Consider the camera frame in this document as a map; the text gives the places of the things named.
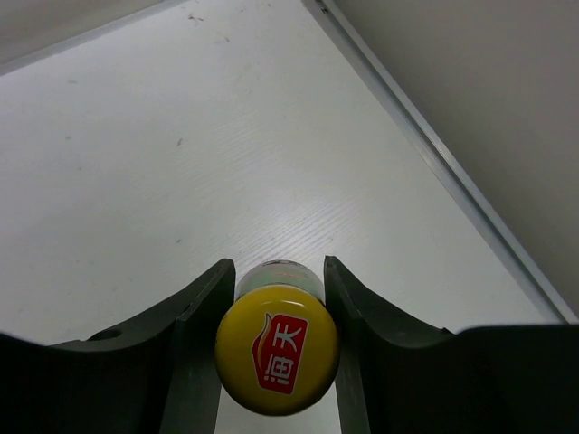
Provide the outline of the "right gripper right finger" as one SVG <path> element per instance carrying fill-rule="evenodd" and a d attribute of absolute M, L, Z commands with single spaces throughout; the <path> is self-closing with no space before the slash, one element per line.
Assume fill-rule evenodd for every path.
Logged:
<path fill-rule="evenodd" d="M 341 340 L 345 433 L 575 433 L 576 325 L 454 334 L 407 314 L 326 257 L 327 308 Z"/>

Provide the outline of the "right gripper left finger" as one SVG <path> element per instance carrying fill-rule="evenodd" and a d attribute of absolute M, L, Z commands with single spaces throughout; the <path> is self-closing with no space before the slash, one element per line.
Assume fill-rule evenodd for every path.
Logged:
<path fill-rule="evenodd" d="M 221 259 L 173 296 L 87 340 L 1 337 L 4 433 L 211 433 L 217 327 L 233 303 Z"/>

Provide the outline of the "green bottle yellow cap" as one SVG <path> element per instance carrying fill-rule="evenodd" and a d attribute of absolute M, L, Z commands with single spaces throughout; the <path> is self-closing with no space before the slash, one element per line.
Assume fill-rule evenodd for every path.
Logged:
<path fill-rule="evenodd" d="M 337 373 L 340 339 L 320 278 L 277 259 L 251 269 L 217 329 L 224 389 L 247 410 L 289 416 L 317 403 Z"/>

